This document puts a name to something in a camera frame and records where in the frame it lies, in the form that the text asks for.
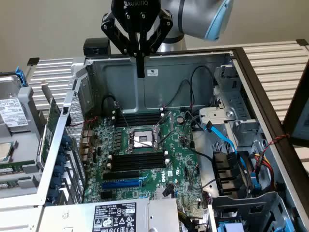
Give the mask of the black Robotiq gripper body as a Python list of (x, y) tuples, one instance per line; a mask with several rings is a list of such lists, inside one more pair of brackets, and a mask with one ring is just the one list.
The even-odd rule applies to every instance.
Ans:
[(152, 28), (159, 11), (159, 0), (113, 0), (111, 10), (114, 17), (128, 33), (130, 49), (139, 50), (141, 39), (147, 40), (147, 32)]

